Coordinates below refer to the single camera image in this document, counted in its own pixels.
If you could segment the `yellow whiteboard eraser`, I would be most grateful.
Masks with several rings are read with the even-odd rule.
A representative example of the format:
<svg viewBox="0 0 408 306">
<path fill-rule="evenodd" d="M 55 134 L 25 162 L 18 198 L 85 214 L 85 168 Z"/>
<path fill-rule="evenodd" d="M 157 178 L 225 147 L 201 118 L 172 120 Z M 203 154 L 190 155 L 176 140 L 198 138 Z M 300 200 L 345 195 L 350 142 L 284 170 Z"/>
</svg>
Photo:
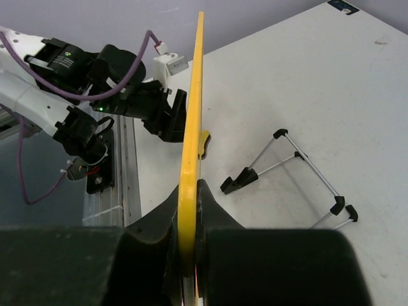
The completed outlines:
<svg viewBox="0 0 408 306">
<path fill-rule="evenodd" d="M 208 130 L 202 130 L 198 147 L 198 158 L 204 160 L 207 156 L 207 148 L 211 141 L 211 134 Z"/>
</svg>

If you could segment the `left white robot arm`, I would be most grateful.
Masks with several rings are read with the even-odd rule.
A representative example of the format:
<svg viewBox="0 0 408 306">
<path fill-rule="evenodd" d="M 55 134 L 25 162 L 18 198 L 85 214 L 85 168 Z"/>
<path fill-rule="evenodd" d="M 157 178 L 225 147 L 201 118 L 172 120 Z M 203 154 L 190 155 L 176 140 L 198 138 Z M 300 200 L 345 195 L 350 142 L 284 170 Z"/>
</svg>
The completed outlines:
<svg viewBox="0 0 408 306">
<path fill-rule="evenodd" d="M 80 109 L 140 119 L 152 135 L 168 143 L 184 139 L 186 98 L 178 90 L 168 102 L 169 67 L 187 63 L 157 41 L 155 62 L 162 71 L 146 81 L 142 55 L 106 45 L 92 53 L 55 38 L 1 29 L 1 105 L 31 121 L 70 156 L 98 166 L 110 151 L 102 141 L 100 121 Z"/>
</svg>

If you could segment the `yellow framed whiteboard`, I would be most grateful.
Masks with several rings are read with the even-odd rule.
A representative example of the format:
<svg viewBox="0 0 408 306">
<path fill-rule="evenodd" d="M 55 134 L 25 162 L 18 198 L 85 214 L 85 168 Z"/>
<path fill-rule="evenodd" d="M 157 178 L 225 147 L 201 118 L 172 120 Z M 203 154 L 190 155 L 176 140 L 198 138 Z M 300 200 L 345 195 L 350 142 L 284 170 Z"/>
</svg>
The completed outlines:
<svg viewBox="0 0 408 306">
<path fill-rule="evenodd" d="M 177 242 L 184 305 L 197 304 L 195 268 L 197 181 L 201 162 L 201 112 L 203 88 L 203 42 L 205 13 L 198 13 L 187 117 L 180 165 L 177 207 Z"/>
</svg>

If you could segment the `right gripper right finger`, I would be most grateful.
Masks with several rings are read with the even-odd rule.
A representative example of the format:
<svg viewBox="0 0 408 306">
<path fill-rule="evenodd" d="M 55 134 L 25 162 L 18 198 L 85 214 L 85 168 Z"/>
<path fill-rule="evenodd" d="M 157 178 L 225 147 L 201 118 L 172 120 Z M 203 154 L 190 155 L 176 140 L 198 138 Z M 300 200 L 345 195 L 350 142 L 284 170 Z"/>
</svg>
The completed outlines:
<svg viewBox="0 0 408 306">
<path fill-rule="evenodd" d="M 197 195 L 198 291 L 205 305 L 372 305 L 341 232 L 245 228 L 205 180 Z"/>
</svg>

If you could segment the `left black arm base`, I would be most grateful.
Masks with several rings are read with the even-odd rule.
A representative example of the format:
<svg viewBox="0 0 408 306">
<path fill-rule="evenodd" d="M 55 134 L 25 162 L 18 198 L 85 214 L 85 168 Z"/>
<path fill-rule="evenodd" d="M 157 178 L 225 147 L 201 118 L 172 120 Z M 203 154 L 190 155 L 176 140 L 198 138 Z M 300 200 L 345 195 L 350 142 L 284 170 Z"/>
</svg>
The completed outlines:
<svg viewBox="0 0 408 306">
<path fill-rule="evenodd" d="M 79 157 L 67 170 L 69 181 L 86 180 L 86 192 L 96 194 L 115 185 L 114 171 L 114 133 L 110 129 L 101 134 L 99 139 L 107 146 L 108 155 L 96 166 L 86 165 Z"/>
</svg>

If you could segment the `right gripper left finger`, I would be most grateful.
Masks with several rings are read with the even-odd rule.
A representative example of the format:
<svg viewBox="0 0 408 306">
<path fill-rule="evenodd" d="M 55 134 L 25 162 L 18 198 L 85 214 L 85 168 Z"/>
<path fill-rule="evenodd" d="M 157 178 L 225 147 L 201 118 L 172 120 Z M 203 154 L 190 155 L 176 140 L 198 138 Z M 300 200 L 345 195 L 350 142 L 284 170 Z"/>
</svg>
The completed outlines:
<svg viewBox="0 0 408 306">
<path fill-rule="evenodd" d="M 176 191 L 126 228 L 3 226 L 2 305 L 180 305 Z"/>
</svg>

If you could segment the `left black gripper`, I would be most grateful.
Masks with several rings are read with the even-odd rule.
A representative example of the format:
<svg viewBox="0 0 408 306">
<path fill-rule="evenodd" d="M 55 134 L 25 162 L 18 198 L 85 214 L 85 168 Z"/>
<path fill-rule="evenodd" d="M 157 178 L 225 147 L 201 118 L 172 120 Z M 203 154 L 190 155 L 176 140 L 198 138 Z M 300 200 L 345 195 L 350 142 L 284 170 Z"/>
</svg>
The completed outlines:
<svg viewBox="0 0 408 306">
<path fill-rule="evenodd" d="M 116 87 L 137 60 L 137 55 L 106 45 L 94 59 L 87 78 L 92 84 L 91 96 Z M 152 134 L 161 134 L 168 143 L 182 143 L 186 126 L 187 92 L 178 89 L 172 108 L 158 81 L 145 82 L 146 68 L 141 62 L 124 88 L 108 98 L 90 102 L 96 112 L 141 119 Z"/>
</svg>

